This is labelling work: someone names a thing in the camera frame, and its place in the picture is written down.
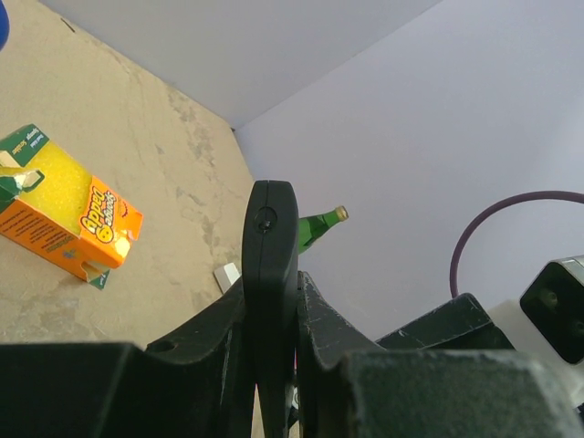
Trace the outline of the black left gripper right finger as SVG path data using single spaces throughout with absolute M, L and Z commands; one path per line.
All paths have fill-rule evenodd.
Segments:
M 580 437 L 556 373 L 515 349 L 385 349 L 298 277 L 304 437 Z

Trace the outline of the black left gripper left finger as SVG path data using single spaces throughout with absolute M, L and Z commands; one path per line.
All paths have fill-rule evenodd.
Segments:
M 4 437 L 247 437 L 244 294 L 232 286 L 171 333 L 130 343 L 5 344 Z

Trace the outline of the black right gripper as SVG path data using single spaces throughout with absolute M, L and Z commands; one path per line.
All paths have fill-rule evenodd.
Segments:
M 385 349 L 514 349 L 471 294 L 446 302 L 376 343 Z

